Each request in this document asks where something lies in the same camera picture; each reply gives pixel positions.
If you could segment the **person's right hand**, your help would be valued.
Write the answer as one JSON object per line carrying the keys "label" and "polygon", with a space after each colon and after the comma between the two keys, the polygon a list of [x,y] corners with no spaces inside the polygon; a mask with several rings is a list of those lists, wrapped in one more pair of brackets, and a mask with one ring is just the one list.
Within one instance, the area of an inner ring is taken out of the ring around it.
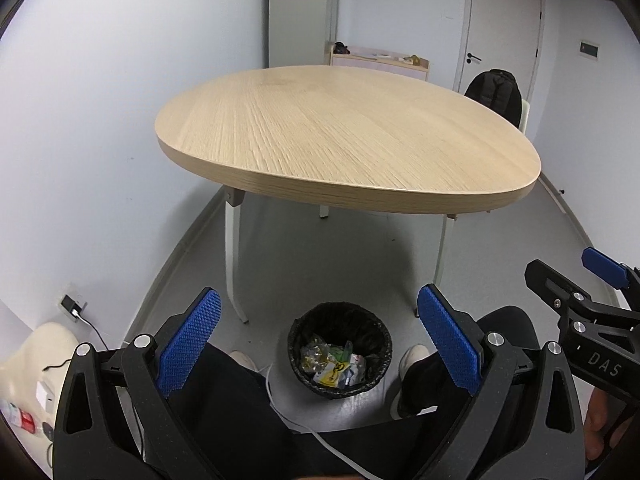
{"label": "person's right hand", "polygon": [[615,448],[618,445],[632,422],[632,417],[629,417],[618,426],[615,425],[616,419],[623,414],[624,408],[626,408],[624,401],[601,389],[592,390],[584,426],[582,426],[586,460],[592,462],[600,457],[607,446]]}

